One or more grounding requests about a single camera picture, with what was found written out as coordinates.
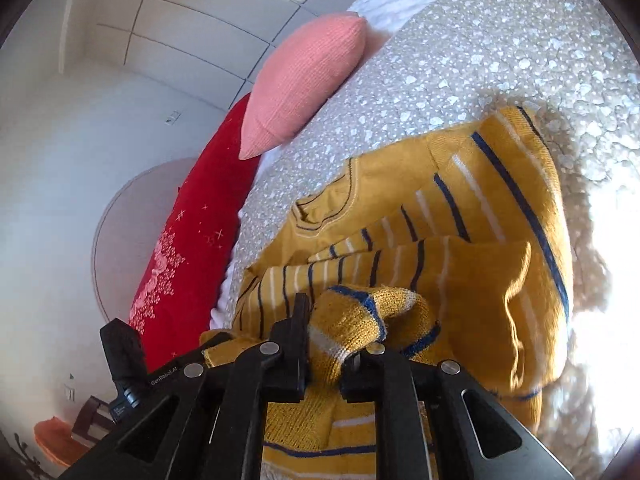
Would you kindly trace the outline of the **yellow striped knit sweater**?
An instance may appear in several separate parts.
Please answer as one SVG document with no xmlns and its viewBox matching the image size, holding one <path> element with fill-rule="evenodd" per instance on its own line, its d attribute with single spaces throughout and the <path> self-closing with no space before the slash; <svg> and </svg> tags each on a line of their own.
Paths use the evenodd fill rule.
<svg viewBox="0 0 640 480">
<path fill-rule="evenodd" d="M 306 295 L 311 383 L 268 408 L 264 474 L 370 479 L 374 408 L 338 390 L 351 354 L 378 341 L 419 363 L 456 360 L 536 430 L 566 360 L 572 287 L 558 173 L 534 114 L 506 107 L 351 158 L 295 202 L 206 360 L 231 362 Z"/>
</svg>

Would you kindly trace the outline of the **red embroidered long pillow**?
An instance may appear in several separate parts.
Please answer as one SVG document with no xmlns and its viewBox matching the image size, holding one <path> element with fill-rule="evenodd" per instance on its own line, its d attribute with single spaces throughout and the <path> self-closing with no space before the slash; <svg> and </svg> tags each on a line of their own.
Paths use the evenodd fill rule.
<svg viewBox="0 0 640 480">
<path fill-rule="evenodd" d="M 179 186 L 134 297 L 129 325 L 151 372 L 198 348 L 209 330 L 259 165 L 239 159 L 247 103 L 233 105 Z"/>
</svg>

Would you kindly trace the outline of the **orange wooden stool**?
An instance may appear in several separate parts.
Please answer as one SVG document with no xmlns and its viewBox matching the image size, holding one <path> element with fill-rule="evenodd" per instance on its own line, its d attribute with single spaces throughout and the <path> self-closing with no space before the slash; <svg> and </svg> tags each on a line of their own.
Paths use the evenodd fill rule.
<svg viewBox="0 0 640 480">
<path fill-rule="evenodd" d="M 57 417 L 37 422 L 34 437 L 47 459 L 58 466 L 70 467 L 89 451 L 72 437 L 72 427 Z"/>
</svg>

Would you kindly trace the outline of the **round white headboard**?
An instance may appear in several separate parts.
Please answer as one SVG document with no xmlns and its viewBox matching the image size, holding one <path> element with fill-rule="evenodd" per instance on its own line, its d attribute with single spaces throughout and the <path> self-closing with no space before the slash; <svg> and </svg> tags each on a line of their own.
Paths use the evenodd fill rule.
<svg viewBox="0 0 640 480">
<path fill-rule="evenodd" d="M 157 239 L 194 157 L 164 162 L 127 182 L 106 206 L 96 227 L 91 277 L 105 321 L 126 321 Z"/>
</svg>

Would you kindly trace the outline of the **pink knit cushion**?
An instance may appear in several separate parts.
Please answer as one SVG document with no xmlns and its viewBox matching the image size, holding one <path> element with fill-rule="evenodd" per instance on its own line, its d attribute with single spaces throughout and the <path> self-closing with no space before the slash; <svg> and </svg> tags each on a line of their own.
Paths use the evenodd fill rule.
<svg viewBox="0 0 640 480">
<path fill-rule="evenodd" d="M 259 71 L 241 128 L 240 159 L 293 140 L 356 70 L 368 23 L 352 13 L 320 16 L 288 36 Z"/>
</svg>

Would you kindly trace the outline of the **pink white fluffy blanket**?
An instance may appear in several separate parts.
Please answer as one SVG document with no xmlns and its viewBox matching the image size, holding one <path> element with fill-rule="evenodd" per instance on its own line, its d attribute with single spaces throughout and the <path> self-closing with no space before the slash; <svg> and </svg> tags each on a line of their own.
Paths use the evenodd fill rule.
<svg viewBox="0 0 640 480">
<path fill-rule="evenodd" d="M 410 18 L 423 10 L 428 4 L 436 0 L 356 0 L 349 7 L 349 11 L 356 12 L 366 18 L 370 27 L 370 37 L 373 46 L 367 47 L 369 53 L 364 59 L 370 58 L 373 53 L 380 50 L 382 45 L 393 37 Z M 288 145 L 280 144 L 258 158 L 257 174 L 254 177 L 255 185 L 264 173 L 272 167 L 282 155 L 283 149 Z M 219 289 L 219 297 L 215 307 L 210 310 L 210 320 L 208 328 L 218 330 L 224 327 L 224 321 L 228 312 L 228 305 L 231 301 L 231 286 L 233 282 L 233 272 L 238 263 L 238 250 L 240 243 L 236 242 L 231 253 L 231 259 L 224 274 L 224 280 Z"/>
</svg>

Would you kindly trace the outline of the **beige white-dotted bedspread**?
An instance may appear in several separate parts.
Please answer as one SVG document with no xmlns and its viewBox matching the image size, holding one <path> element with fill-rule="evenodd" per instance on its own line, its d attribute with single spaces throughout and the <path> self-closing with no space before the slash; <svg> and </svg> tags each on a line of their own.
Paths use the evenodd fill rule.
<svg viewBox="0 0 640 480">
<path fill-rule="evenodd" d="M 243 207 L 230 269 L 349 157 L 532 110 L 559 170 L 574 261 L 570 354 L 544 401 L 544 444 L 578 479 L 609 479 L 639 443 L 639 64 L 598 0 L 432 0 L 282 148 Z"/>
</svg>

